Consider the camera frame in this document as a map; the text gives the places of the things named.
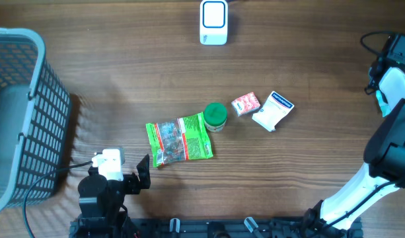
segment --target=green plastic bag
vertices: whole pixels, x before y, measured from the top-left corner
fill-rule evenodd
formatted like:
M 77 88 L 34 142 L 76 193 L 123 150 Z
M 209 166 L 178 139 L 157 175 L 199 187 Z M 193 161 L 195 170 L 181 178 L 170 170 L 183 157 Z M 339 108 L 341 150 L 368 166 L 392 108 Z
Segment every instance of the green plastic bag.
M 213 157 L 202 112 L 170 122 L 148 123 L 146 127 L 154 167 L 175 161 Z

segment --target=pink packet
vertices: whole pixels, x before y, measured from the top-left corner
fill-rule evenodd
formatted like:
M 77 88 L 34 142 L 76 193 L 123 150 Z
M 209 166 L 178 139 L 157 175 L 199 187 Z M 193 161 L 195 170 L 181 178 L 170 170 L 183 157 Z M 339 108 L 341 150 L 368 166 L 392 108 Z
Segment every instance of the pink packet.
M 237 116 L 252 112 L 261 106 L 258 99 L 256 99 L 254 92 L 250 92 L 247 95 L 235 99 L 231 102 L 231 105 L 236 110 Z

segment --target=white and blue package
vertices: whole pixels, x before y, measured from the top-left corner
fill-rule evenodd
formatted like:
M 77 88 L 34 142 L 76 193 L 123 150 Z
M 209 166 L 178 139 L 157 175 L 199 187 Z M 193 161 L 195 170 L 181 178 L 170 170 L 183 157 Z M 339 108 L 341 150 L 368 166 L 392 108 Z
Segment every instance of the white and blue package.
M 275 131 L 276 124 L 295 107 L 280 94 L 272 91 L 261 110 L 252 115 L 252 119 L 263 126 L 267 131 Z

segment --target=jar with green lid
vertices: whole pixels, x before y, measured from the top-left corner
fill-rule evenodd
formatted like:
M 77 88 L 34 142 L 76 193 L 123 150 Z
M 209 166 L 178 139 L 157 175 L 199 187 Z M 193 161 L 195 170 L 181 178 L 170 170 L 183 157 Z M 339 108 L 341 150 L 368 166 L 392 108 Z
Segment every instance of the jar with green lid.
M 219 103 L 213 102 L 208 104 L 203 112 L 205 127 L 211 132 L 219 132 L 224 128 L 227 120 L 227 109 Z

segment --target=gray plastic basket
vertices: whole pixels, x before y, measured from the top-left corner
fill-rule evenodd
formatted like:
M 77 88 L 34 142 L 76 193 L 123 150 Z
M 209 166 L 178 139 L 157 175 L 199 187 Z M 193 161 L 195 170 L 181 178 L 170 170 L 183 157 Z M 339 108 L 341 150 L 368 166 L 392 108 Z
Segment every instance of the gray plastic basket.
M 69 93 L 34 31 L 0 28 L 0 211 L 19 206 L 33 181 L 61 163 Z M 37 184 L 28 204 L 54 192 L 57 175 Z

